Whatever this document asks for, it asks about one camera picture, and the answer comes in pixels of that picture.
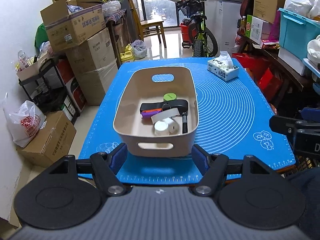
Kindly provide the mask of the beige plastic storage bin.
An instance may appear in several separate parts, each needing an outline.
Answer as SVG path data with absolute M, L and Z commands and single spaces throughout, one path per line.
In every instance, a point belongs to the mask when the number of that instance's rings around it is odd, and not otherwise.
M 113 121 L 129 152 L 150 158 L 191 153 L 198 125 L 191 71 L 173 66 L 136 71 L 124 89 Z

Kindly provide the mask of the black marker pen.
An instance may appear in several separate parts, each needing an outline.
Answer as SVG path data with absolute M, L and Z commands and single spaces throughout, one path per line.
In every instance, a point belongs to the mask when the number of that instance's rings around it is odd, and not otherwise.
M 187 119 L 187 112 L 182 113 L 182 133 L 188 132 L 188 119 Z

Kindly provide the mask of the white charger adapter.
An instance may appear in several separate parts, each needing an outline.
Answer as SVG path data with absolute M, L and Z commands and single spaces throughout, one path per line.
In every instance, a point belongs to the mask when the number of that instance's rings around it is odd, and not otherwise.
M 172 118 L 165 118 L 164 122 L 168 124 L 168 131 L 170 134 L 176 133 L 178 129 L 178 123 Z

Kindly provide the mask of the white pill bottle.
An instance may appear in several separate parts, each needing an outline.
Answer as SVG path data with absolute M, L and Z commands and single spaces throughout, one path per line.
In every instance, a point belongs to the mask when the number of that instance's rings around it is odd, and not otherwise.
M 164 120 L 159 120 L 154 124 L 155 135 L 157 136 L 168 136 L 169 124 Z

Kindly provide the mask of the purple orange utility knife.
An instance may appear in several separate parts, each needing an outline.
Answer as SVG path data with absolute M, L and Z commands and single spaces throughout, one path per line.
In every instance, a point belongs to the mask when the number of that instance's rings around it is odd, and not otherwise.
M 153 115 L 156 115 L 161 112 L 162 112 L 162 109 L 157 108 L 157 109 L 150 109 L 150 110 L 141 111 L 140 114 L 143 119 L 150 119 Z

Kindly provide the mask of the black rectangular case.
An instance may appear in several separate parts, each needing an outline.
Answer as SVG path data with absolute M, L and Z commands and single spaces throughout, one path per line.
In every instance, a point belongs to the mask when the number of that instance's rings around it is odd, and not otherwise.
M 172 101 L 163 101 L 163 102 L 154 102 L 154 103 L 142 103 L 140 106 L 140 112 L 150 109 L 157 109 L 161 108 L 164 103 L 167 103 L 171 106 L 171 108 L 178 108 L 178 111 L 180 115 L 182 115 L 183 112 L 188 112 L 189 104 L 187 100 L 184 99 L 176 99 Z

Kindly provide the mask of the white tape roll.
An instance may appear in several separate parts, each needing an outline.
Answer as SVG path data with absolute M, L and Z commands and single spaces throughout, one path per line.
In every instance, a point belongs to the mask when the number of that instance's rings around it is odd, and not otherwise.
M 171 108 L 151 116 L 151 121 L 153 124 L 155 124 L 158 121 L 162 121 L 166 118 L 171 118 L 179 115 L 180 113 L 178 111 L 178 108 Z

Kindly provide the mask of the cardboard box on floor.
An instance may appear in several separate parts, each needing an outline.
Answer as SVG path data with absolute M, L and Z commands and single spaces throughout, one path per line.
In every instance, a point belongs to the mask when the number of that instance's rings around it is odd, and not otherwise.
M 17 152 L 36 166 L 49 167 L 68 154 L 75 135 L 76 129 L 63 111 L 48 113 L 43 128 Z

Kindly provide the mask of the red white appliance box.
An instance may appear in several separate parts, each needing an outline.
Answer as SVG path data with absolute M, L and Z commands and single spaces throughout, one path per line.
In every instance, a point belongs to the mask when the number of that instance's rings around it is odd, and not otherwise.
M 75 106 L 81 113 L 85 107 L 86 99 L 79 86 L 79 83 L 73 73 L 71 65 L 67 59 L 59 59 L 57 63 L 57 69 L 59 70 L 60 76 L 68 90 Z

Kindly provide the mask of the white red plastic bag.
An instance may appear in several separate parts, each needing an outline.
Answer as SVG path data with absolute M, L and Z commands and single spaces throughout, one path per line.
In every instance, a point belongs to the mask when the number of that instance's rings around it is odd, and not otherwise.
M 25 100 L 19 108 L 13 108 L 8 93 L 1 101 L 1 108 L 13 143 L 21 148 L 25 148 L 33 140 L 46 122 L 46 116 L 32 101 Z

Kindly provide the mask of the black metal shelf rack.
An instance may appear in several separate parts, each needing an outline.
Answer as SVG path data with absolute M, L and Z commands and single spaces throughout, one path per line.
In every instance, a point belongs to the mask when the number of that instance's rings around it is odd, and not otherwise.
M 44 59 L 38 63 L 37 70 L 28 67 L 17 73 L 18 84 L 44 114 L 63 111 L 74 124 L 80 112 L 59 72 L 58 60 Z

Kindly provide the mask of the green white product box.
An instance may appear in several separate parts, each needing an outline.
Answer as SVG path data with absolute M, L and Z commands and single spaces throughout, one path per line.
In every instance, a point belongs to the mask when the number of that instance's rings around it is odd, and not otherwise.
M 253 42 L 260 44 L 261 36 L 263 33 L 263 25 L 263 20 L 252 15 L 247 15 L 245 36 Z

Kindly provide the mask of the stacked cardboard boxes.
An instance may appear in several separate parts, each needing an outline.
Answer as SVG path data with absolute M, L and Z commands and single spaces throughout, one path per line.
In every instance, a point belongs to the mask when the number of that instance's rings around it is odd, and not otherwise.
M 109 30 L 66 50 L 66 56 L 87 104 L 99 106 L 118 72 Z

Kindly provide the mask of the yellow oil jug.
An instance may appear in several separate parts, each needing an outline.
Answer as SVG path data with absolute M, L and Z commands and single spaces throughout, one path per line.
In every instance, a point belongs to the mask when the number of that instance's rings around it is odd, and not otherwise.
M 135 61 L 133 47 L 131 46 L 130 43 L 125 47 L 125 52 L 120 53 L 120 60 L 122 63 Z

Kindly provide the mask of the white refrigerator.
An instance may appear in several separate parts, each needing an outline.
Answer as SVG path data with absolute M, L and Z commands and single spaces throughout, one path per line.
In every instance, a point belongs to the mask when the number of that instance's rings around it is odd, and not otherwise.
M 235 38 L 242 0 L 207 0 L 204 3 L 207 28 L 216 38 L 218 51 L 236 53 Z

